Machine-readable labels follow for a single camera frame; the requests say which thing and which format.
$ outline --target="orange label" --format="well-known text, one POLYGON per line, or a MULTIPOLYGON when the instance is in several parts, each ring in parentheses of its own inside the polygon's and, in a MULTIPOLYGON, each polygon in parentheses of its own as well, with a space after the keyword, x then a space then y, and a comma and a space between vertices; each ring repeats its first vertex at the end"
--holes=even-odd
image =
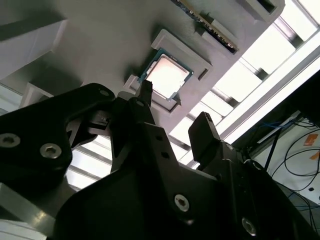
POLYGON ((318 160, 319 159, 319 154, 320 154, 320 151, 318 151, 315 155, 311 156, 310 159, 311 160, 318 160))
POLYGON ((318 137, 318 134, 309 134, 309 136, 306 138, 303 145, 312 146, 315 143, 317 137, 318 137))

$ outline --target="silver screw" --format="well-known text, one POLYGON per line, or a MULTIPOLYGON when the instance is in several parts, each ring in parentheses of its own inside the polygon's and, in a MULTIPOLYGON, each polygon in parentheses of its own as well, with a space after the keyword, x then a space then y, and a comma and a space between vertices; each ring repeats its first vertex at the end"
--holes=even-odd
POLYGON ((13 148, 20 144, 20 137, 13 133, 0 134, 0 147, 13 148))
POLYGON ((136 104, 138 104, 139 106, 143 107, 145 104, 142 101, 137 100, 136 104))
POLYGON ((100 93, 102 94, 102 95, 105 95, 105 96, 109 96, 109 93, 107 92, 107 91, 105 91, 105 90, 100 90, 100 93))
POLYGON ((261 168, 254 161, 252 162, 252 164, 256 169, 261 170, 261 168))
POLYGON ((242 218, 242 226, 246 230, 246 232, 250 234, 252 237, 255 237, 257 235, 257 230, 255 226, 245 217, 242 218))
POLYGON ((181 194, 175 195, 174 203, 182 212, 187 212, 189 210, 189 201, 181 194))
POLYGON ((225 143, 225 145, 230 149, 231 151, 234 149, 229 143, 225 143))
POLYGON ((57 144, 46 143, 40 148, 40 153, 44 158, 56 159, 61 155, 62 150, 57 144))

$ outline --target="black cable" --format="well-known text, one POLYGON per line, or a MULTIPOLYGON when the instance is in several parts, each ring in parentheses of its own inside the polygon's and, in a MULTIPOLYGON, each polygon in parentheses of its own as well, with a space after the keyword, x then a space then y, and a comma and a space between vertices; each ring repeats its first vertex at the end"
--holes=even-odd
POLYGON ((294 157, 294 156, 296 156, 296 155, 298 155, 298 154, 302 154, 302 153, 304 153, 304 152, 319 151, 319 150, 320 150, 320 148, 316 148, 316 149, 306 149, 306 150, 302 150, 302 151, 299 151, 299 152, 291 155, 291 156, 288 157, 287 159, 283 160, 282 163, 275 169, 275 171, 274 171, 273 174, 271 175, 271 178, 274 177, 275 173, 276 173, 276 172, 279 170, 279 168, 285 163, 285 161, 291 159, 292 157, 294 157))
POLYGON ((304 198, 303 196, 301 196, 300 194, 298 194, 297 192, 295 192, 294 190, 288 188, 287 186, 285 186, 285 185, 283 185, 283 184, 281 184, 281 183, 279 183, 279 182, 277 182, 277 184, 285 187, 286 189, 288 189, 289 191, 291 191, 293 194, 295 194, 296 196, 298 196, 299 198, 301 198, 301 199, 306 203, 306 205, 307 205, 308 208, 309 208, 310 225, 311 225, 311 227, 313 228, 313 230, 316 231, 317 234, 319 234, 319 233, 318 233, 318 229, 317 229, 317 227, 316 227, 314 215, 313 215, 313 213, 312 213, 312 211, 311 211, 311 206, 310 206, 310 203, 308 202, 308 200, 307 200, 306 198, 304 198))
POLYGON ((316 125, 314 123, 311 123, 311 122, 306 122, 306 121, 295 121, 294 122, 295 124, 307 124, 309 125, 310 127, 316 127, 316 125))
POLYGON ((316 175, 314 175, 314 177, 311 179, 311 181, 304 188, 301 188, 301 189, 298 189, 298 190, 293 190, 293 191, 300 192, 300 191, 305 190, 307 187, 309 187, 314 182, 314 180, 317 177, 317 175, 318 175, 318 172, 317 172, 316 175))
MULTIPOLYGON (((320 206, 312 206, 311 209, 318 209, 320 208, 320 206)), ((306 211, 306 210, 309 210, 309 209, 302 209, 302 210, 299 210, 299 212, 303 212, 303 211, 306 211)))
POLYGON ((278 139, 280 137, 280 134, 281 134, 281 128, 275 134, 275 137, 274 137, 274 140, 273 140, 273 143, 272 143, 268 158, 267 158, 267 160, 265 162, 264 170, 266 170, 266 171, 268 170, 268 167, 270 165, 271 158, 272 158, 272 155, 274 154, 274 151, 276 149, 276 145, 277 145, 278 139))
POLYGON ((261 126, 257 126, 257 127, 255 128, 255 131, 254 131, 254 133, 252 134, 251 138, 250 138, 249 141, 245 144, 245 146, 247 146, 247 150, 248 150, 248 146, 251 144, 252 140, 255 138, 258 130, 259 130, 261 127, 262 127, 262 125, 261 125, 261 126))
POLYGON ((300 126, 300 127, 304 127, 304 128, 317 127, 316 125, 314 125, 312 123, 308 123, 308 122, 304 122, 304 121, 296 121, 293 124, 300 126))
POLYGON ((312 177, 312 176, 316 176, 317 174, 318 174, 318 172, 319 172, 319 165, 320 165, 320 154, 319 154, 319 158, 318 158, 318 165, 317 165, 317 171, 316 171, 316 173, 315 174, 310 174, 310 175, 305 175, 305 174, 297 174, 297 173, 295 173, 295 172, 292 172, 292 171, 290 171, 289 170, 289 168, 288 168, 288 166, 287 166, 287 158, 288 158, 288 154, 289 154, 289 151, 291 150, 291 148, 299 141, 299 140, 301 140, 302 138, 304 138, 305 136, 307 136, 307 135, 309 135, 309 134, 312 134, 312 133, 314 133, 314 132, 317 132, 317 131, 319 131, 320 129, 317 129, 317 130, 313 130, 313 131, 311 131, 311 132, 308 132, 308 133, 306 133, 306 134, 304 134, 304 135, 302 135, 301 137, 299 137, 297 140, 295 140, 291 145, 290 145, 290 147, 288 148, 288 150, 286 151, 286 153, 285 153, 285 156, 284 156, 284 166, 285 166, 285 169, 289 172, 289 173, 291 173, 292 175, 295 175, 295 176, 298 176, 298 177, 312 177))

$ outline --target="gray surface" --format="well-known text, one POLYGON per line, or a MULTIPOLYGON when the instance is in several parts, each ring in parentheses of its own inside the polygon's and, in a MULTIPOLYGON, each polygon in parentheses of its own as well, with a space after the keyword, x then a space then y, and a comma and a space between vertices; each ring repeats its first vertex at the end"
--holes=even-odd
POLYGON ((52 50, 62 24, 56 21, 39 17, 0 26, 0 80, 52 50))
POLYGON ((76 76, 64 69, 52 66, 52 63, 48 64, 49 66, 31 81, 33 85, 52 96, 63 94, 81 86, 82 82, 76 76))
MULTIPOLYGON (((162 28, 167 29, 214 69, 192 88, 174 115, 167 118, 159 113, 161 125, 170 132, 269 25, 255 20, 236 0, 188 2, 199 13, 217 19, 236 37, 240 51, 235 56, 225 56, 202 39, 195 31, 195 22, 170 0, 2 0, 6 13, 0 21, 12 23, 42 11, 62 15, 68 24, 55 49, 56 62, 85 84, 100 83, 115 94, 123 90, 130 74, 139 76, 143 72, 154 53, 152 41, 162 28)), ((62 86, 55 84, 55 79, 50 81, 54 82, 52 86, 62 86)), ((23 89, 20 83, 12 85, 23 89)))
POLYGON ((23 95, 27 84, 46 70, 48 64, 44 60, 48 55, 50 55, 50 52, 1 79, 0 83, 23 95))

